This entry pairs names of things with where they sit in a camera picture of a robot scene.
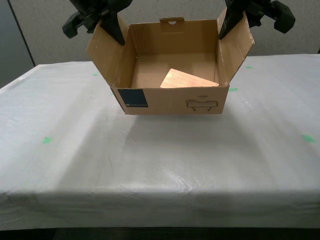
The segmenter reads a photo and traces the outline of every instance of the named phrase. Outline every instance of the cardboard box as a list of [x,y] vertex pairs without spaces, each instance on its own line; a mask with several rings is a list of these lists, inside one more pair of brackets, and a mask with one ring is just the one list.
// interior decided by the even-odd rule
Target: cardboard box
[[[247,17],[219,40],[217,20],[164,18],[129,26],[119,18],[125,46],[96,26],[87,52],[125,114],[221,114],[229,83],[254,44]],[[217,87],[160,88],[175,69]]]

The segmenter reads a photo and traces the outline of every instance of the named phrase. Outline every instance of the wooden block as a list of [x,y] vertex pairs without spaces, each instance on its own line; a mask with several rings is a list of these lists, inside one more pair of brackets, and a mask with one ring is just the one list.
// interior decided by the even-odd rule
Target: wooden block
[[188,73],[170,69],[161,84],[162,89],[192,88],[192,87],[218,87],[219,83],[205,80]]

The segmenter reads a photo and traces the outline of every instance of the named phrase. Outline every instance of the printed icon on box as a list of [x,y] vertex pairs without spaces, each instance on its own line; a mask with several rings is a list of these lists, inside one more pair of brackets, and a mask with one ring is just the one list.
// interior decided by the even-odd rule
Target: printed icon on box
[[195,99],[189,99],[186,102],[187,108],[192,108],[193,111],[197,111],[197,108],[207,108],[210,111],[213,108],[218,107],[217,101],[197,101]]

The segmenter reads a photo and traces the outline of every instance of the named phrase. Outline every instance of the table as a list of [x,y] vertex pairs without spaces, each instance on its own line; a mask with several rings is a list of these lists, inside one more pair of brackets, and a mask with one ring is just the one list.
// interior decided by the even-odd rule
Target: table
[[248,57],[222,115],[124,115],[92,62],[0,90],[0,230],[320,227],[320,56]]

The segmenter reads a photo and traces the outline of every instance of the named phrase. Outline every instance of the green dot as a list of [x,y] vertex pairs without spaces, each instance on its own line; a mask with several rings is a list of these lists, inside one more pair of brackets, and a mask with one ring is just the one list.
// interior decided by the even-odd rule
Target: green dot
[[45,137],[42,141],[43,144],[49,144],[52,141],[52,137]]
[[302,138],[308,143],[316,143],[317,141],[310,135],[302,135]]

